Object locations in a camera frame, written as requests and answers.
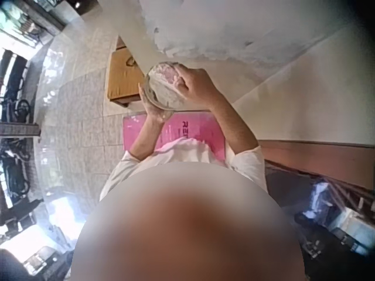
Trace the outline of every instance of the person's right hand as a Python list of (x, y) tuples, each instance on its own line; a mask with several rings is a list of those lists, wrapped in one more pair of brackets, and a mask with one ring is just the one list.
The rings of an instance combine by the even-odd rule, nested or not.
[(188, 100), (209, 109), (217, 100), (223, 98), (206, 70), (187, 68), (182, 64), (177, 64), (174, 68), (180, 75), (175, 87)]

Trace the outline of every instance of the white shirt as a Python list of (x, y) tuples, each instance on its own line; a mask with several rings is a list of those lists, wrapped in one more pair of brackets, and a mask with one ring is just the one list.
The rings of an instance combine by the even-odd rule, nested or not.
[(235, 155), (227, 164), (218, 161), (208, 145), (196, 139), (180, 138), (165, 144), (145, 160), (139, 161), (128, 151), (111, 173), (100, 193), (102, 200), (120, 182), (147, 168), (170, 162), (204, 162), (227, 167), (255, 182), (267, 191), (265, 183), (264, 158), (260, 146)]

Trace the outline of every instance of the pink cloth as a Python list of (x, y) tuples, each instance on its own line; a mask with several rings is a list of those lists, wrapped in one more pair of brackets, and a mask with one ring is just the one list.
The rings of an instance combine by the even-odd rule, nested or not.
[[(124, 150), (129, 150), (137, 138), (146, 115), (124, 117), (123, 140)], [(217, 160), (225, 161), (225, 138), (210, 112), (176, 112), (164, 125), (156, 148), (176, 139), (195, 138), (208, 144)]]

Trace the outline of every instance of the tiled floor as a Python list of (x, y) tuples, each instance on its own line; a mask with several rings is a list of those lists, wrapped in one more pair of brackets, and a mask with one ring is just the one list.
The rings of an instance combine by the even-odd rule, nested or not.
[(34, 120), (42, 134), (34, 141), (36, 168), (48, 213), (58, 212), (56, 200), (69, 202), (66, 207), (74, 215), (54, 221), (65, 234), (71, 233), (69, 220), (85, 222), (124, 154), (123, 116), (144, 110), (139, 102), (125, 109), (105, 97), (116, 41), (117, 33), (96, 7), (54, 39), (40, 76)]

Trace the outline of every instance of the shirt sleeve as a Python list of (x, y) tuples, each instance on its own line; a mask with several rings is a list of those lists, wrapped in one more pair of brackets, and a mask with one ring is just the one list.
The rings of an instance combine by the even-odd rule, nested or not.
[(134, 172), (140, 161), (126, 151), (124, 157), (110, 174), (101, 193), (100, 201), (119, 183), (126, 180)]
[(265, 182), (264, 157), (260, 146), (235, 155), (230, 167), (268, 192)]

